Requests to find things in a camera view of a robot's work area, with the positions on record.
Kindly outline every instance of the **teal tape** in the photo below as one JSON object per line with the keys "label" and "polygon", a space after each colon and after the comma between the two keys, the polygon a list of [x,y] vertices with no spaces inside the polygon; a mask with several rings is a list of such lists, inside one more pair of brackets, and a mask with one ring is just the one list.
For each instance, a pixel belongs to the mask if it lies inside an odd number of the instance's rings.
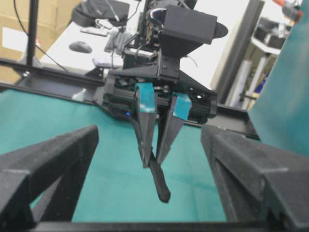
{"label": "teal tape", "polygon": [[135,89],[140,93],[140,112],[155,113],[155,91],[152,83],[138,83]]}
{"label": "teal tape", "polygon": [[173,115],[182,120],[188,120],[192,102],[187,94],[184,93],[173,93],[177,96],[175,110]]}
{"label": "teal tape", "polygon": [[309,1],[301,9],[249,116],[263,143],[309,157]]}
{"label": "teal tape", "polygon": [[[0,155],[89,124],[98,126],[99,144],[73,222],[225,221],[200,128],[184,125],[164,161],[172,192],[165,204],[158,199],[150,170],[141,167],[130,123],[93,105],[14,90],[0,94],[0,116]],[[154,132],[155,150],[158,127]]]}

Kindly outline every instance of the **teal panel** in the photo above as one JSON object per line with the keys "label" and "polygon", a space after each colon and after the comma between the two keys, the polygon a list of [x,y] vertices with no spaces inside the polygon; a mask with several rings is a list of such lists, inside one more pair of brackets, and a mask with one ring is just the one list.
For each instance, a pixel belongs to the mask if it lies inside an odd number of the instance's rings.
{"label": "teal panel", "polygon": [[177,96],[175,110],[173,115],[182,120],[188,120],[192,102],[187,94],[184,93],[173,93]]}
{"label": "teal panel", "polygon": [[155,113],[155,91],[152,83],[138,83],[135,88],[139,88],[140,93],[140,112]]}
{"label": "teal panel", "polygon": [[309,156],[309,1],[249,112],[263,143]]}
{"label": "teal panel", "polygon": [[162,165],[171,191],[165,204],[158,199],[150,170],[142,168],[129,123],[95,106],[13,90],[0,94],[0,118],[0,154],[89,124],[98,126],[99,145],[73,221],[225,221],[199,128],[184,126]]}

